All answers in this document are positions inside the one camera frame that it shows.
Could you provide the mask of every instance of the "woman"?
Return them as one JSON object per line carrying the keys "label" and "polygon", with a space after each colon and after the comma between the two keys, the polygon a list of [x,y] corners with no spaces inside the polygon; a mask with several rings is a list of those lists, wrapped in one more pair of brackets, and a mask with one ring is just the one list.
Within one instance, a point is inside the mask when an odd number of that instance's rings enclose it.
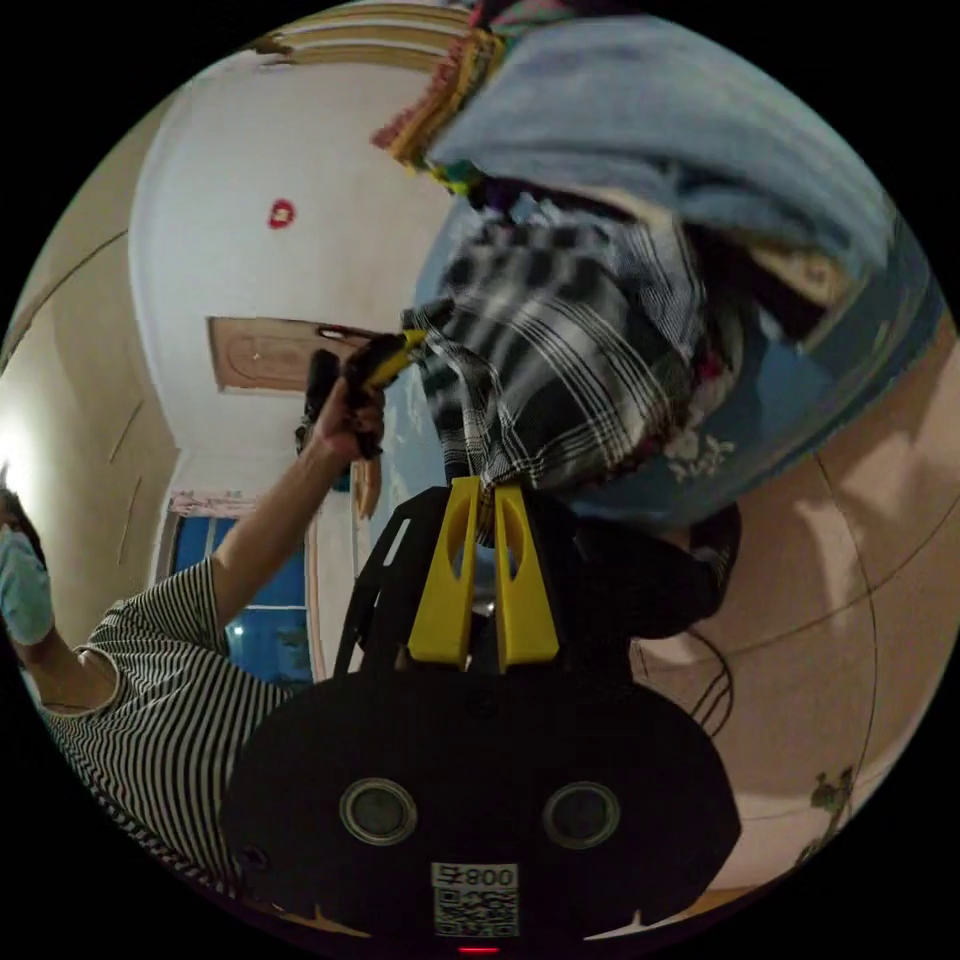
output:
{"label": "woman", "polygon": [[220,805],[244,743],[289,694],[230,662],[224,628],[302,545],[337,477],[360,458],[357,434],[382,432],[382,395],[355,412],[338,380],[302,455],[214,554],[116,604],[75,648],[57,632],[37,532],[15,495],[0,496],[0,632],[54,741],[129,836],[231,898],[246,890]]}

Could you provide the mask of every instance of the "blue face mask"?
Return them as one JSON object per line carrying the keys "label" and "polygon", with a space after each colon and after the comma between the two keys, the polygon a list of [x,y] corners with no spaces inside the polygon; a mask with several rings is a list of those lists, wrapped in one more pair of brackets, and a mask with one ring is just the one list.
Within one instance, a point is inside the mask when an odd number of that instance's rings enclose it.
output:
{"label": "blue face mask", "polygon": [[10,639],[25,647],[53,629],[50,577],[27,537],[9,527],[0,529],[0,616]]}

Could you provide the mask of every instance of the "black and white striped shirt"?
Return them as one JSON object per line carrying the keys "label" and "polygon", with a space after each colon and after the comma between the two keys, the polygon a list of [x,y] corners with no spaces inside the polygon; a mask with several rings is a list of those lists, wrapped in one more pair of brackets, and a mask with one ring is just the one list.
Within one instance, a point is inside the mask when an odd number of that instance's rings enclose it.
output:
{"label": "black and white striped shirt", "polygon": [[217,629],[208,558],[112,607],[81,649],[113,664],[106,705],[43,709],[81,781],[126,833],[178,873],[241,896],[219,827],[234,764],[290,694],[240,670]]}

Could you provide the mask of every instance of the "blue window frame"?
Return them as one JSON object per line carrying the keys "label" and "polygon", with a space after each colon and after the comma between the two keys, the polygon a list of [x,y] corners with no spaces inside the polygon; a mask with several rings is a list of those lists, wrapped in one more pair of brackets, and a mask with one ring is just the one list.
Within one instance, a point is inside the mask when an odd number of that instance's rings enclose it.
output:
{"label": "blue window frame", "polygon": [[[235,523],[212,517],[182,520],[170,572],[177,573],[210,556]],[[233,663],[261,680],[291,690],[312,683],[304,549],[227,625],[227,641]]]}

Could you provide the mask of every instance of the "black and white plaid fabric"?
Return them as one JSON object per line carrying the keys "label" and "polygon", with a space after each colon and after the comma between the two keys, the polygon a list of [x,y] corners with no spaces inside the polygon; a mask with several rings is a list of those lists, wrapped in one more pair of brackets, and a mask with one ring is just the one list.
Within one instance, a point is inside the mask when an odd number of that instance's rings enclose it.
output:
{"label": "black and white plaid fabric", "polygon": [[403,315],[448,481],[562,493],[617,473],[681,426],[705,333],[679,230],[640,223],[487,222],[447,266],[440,298]]}

